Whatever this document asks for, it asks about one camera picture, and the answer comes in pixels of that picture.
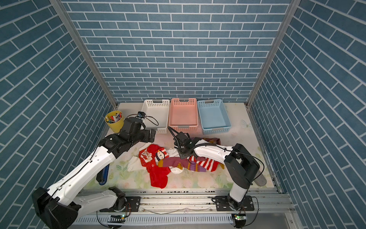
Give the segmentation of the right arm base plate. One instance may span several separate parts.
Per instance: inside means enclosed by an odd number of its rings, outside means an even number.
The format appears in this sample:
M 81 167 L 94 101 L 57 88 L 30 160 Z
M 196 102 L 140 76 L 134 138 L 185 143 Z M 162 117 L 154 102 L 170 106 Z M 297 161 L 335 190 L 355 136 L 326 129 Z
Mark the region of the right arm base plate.
M 215 196 L 211 198 L 217 211 L 254 211 L 251 196 L 244 196 L 240 202 L 235 201 L 229 195 Z

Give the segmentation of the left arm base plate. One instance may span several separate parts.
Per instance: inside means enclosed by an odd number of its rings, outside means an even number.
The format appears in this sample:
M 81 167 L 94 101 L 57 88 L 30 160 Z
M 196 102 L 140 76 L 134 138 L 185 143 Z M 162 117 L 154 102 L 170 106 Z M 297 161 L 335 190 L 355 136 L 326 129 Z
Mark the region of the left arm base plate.
M 99 212 L 138 212 L 140 208 L 141 197 L 133 196 L 133 197 L 125 197 L 123 204 L 117 204 L 117 207 L 120 209 L 116 209 L 115 206 L 109 209 L 102 209 Z

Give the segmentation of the red white striped sock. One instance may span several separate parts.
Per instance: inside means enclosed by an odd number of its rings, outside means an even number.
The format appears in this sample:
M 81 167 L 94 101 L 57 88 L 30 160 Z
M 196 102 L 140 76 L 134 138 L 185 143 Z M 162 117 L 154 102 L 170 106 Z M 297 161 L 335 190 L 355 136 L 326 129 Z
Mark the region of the red white striped sock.
M 193 161 L 200 165 L 201 167 L 205 168 L 207 171 L 214 172 L 218 168 L 225 169 L 225 165 L 222 163 L 219 163 L 215 160 L 206 158 L 206 157 L 195 157 L 191 156 L 189 157 L 190 161 Z

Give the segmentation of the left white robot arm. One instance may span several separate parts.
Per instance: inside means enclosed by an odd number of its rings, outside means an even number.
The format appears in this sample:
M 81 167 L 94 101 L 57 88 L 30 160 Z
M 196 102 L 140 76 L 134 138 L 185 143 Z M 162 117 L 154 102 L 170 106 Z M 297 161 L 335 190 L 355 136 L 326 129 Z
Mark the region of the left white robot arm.
M 64 178 L 32 193 L 36 215 L 50 229 L 67 229 L 78 218 L 93 212 L 126 210 L 125 193 L 116 187 L 83 198 L 76 196 L 91 179 L 133 146 L 140 142 L 153 143 L 155 134 L 154 129 L 146 128 L 142 118 L 126 118 L 119 133 L 102 139 L 94 152 Z

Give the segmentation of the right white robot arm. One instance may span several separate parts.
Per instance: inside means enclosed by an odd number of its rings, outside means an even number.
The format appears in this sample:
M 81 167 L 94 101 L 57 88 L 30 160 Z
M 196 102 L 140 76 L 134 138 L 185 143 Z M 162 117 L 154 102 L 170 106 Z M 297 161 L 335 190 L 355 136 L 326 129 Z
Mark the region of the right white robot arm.
M 264 163 L 239 143 L 233 147 L 220 146 L 203 138 L 191 138 L 188 133 L 174 129 L 170 129 L 170 132 L 180 158 L 204 157 L 225 165 L 234 182 L 227 196 L 228 205 L 233 210 L 241 210 L 252 183 L 264 172 Z

